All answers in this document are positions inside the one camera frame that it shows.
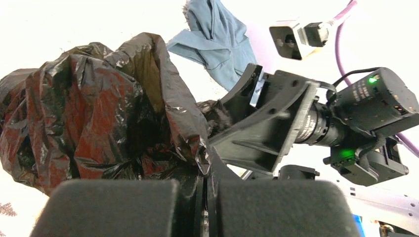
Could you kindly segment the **black trash bag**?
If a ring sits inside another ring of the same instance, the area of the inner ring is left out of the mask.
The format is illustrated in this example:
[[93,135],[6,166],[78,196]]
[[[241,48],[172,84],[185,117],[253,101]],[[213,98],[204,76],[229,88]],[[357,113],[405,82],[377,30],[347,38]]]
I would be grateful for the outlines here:
[[197,102],[162,37],[111,50],[77,46],[0,81],[0,161],[50,195],[70,179],[167,179],[209,171],[208,139],[231,127],[220,101]]

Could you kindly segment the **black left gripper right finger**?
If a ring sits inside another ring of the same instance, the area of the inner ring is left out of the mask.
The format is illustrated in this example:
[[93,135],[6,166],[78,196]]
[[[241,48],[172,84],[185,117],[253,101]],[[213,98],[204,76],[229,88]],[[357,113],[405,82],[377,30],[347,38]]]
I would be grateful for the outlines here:
[[357,237],[342,191],[327,181],[244,181],[209,150],[211,237]]

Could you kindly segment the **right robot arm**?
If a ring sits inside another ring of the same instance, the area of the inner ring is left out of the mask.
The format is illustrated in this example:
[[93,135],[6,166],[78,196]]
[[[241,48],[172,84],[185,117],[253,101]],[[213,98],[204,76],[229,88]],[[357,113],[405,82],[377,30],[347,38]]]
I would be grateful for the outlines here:
[[396,134],[419,123],[415,95],[385,67],[341,91],[261,70],[249,64],[220,101],[232,125],[209,141],[224,163],[252,175],[208,181],[210,236],[360,236],[347,200],[408,174]]

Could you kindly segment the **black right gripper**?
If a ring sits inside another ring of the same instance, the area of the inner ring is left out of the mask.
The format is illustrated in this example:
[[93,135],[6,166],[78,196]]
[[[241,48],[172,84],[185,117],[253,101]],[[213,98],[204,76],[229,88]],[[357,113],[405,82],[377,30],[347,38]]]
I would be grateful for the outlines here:
[[261,71],[249,63],[220,99],[235,124],[209,142],[225,163],[272,174],[294,142],[324,147],[343,142],[346,126],[326,105],[313,103],[319,87],[313,79],[283,71],[265,74],[257,109],[248,115]]

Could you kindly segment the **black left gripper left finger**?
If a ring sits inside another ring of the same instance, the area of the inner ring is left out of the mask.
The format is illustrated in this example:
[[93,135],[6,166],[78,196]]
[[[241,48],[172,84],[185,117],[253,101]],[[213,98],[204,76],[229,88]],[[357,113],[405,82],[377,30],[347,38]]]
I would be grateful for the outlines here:
[[198,237],[195,198],[175,180],[74,180],[51,194],[34,237]]

